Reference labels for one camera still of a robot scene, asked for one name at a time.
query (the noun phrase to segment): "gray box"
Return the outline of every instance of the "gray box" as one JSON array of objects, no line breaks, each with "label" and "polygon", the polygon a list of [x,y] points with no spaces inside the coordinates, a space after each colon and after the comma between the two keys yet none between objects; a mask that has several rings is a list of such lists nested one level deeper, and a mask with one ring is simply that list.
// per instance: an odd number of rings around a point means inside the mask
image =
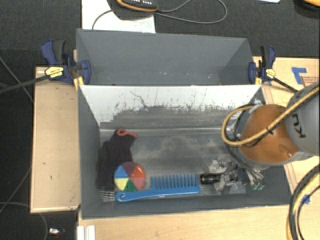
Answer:
[{"label": "gray box", "polygon": [[98,150],[118,128],[138,135],[132,158],[143,166],[147,180],[153,175],[199,175],[208,172],[212,160],[231,159],[220,136],[222,121],[230,110],[254,98],[263,99],[259,86],[82,85],[78,95],[83,219],[289,203],[283,167],[263,172],[266,186],[261,191],[239,186],[242,189],[236,193],[220,193],[207,185],[197,195],[122,203],[103,202],[95,186]]},{"label": "gray box", "polygon": [[263,172],[266,186],[219,192],[103,202],[96,189],[98,150],[124,128],[138,138],[133,161],[150,176],[207,172],[212,160],[231,159],[220,136],[230,110],[257,98],[246,85],[252,55],[244,38],[77,30],[77,61],[89,60],[90,85],[80,86],[78,119],[83,219],[283,205],[290,201],[284,168]]},{"label": "gray box", "polygon": [[77,29],[77,60],[91,85],[245,85],[245,38]]}]

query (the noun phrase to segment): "blue comb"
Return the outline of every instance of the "blue comb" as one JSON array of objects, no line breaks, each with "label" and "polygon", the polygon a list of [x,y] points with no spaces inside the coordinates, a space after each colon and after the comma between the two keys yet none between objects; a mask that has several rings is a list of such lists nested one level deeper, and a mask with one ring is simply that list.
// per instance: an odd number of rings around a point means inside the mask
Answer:
[{"label": "blue comb", "polygon": [[151,187],[148,190],[125,192],[120,191],[115,199],[127,202],[143,198],[164,197],[172,195],[196,194],[200,192],[196,174],[152,176]]}]

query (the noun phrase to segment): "black floor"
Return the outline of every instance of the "black floor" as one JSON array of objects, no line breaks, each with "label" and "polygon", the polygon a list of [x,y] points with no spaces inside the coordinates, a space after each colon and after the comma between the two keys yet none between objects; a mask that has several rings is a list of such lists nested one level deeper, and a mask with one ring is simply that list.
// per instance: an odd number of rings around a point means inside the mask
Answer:
[{"label": "black floor", "polygon": [[[157,0],[162,10],[185,0]],[[214,25],[197,25],[157,15],[158,33],[198,34],[248,38],[252,54],[259,46],[272,45],[281,57],[319,58],[319,11],[297,6],[294,0],[278,4],[254,0],[223,0],[227,18]],[[175,16],[210,21],[223,15],[213,0],[197,0]],[[51,39],[66,40],[66,50],[76,47],[75,29],[81,27],[81,0],[0,0],[0,57],[20,79],[33,78],[37,64],[44,62],[40,45]],[[0,83],[16,81],[0,63]],[[22,89],[0,94],[0,202],[8,200],[31,164],[33,106]],[[29,203],[30,178],[22,184],[13,202]],[[64,228],[61,237],[75,239],[76,213],[45,214],[49,228]],[[45,227],[28,209],[8,205],[0,214],[0,240],[43,239]]]}]

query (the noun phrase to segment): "wooden table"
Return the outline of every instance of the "wooden table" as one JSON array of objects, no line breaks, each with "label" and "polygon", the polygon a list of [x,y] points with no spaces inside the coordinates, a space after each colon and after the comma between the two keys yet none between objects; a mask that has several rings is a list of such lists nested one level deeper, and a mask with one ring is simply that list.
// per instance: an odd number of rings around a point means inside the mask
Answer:
[{"label": "wooden table", "polygon": [[[276,76],[296,89],[292,67],[306,68],[304,76],[319,77],[319,60],[277,58]],[[43,68],[37,68],[37,76]],[[272,83],[263,85],[268,103],[286,105],[291,92]],[[35,86],[34,132],[30,211],[76,210],[80,203],[79,146],[77,144],[77,95],[71,85],[44,81]],[[285,166],[291,190],[315,165],[319,157]],[[288,205],[230,210],[82,220],[95,226],[97,240],[282,240],[286,236]],[[320,237],[320,195],[305,205],[300,225],[305,239]]]}]

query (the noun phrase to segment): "red loop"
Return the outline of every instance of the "red loop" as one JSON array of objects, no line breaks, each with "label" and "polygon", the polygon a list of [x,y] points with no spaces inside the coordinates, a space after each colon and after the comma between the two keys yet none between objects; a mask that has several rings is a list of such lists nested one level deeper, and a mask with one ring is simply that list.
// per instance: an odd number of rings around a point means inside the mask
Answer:
[{"label": "red loop", "polygon": [[138,136],[137,136],[135,133],[129,132],[129,131],[123,129],[123,128],[118,129],[118,130],[116,131],[116,134],[117,134],[118,136],[121,136],[121,137],[122,137],[122,136],[126,136],[126,135],[130,135],[130,136],[134,137],[135,139],[138,138]]}]

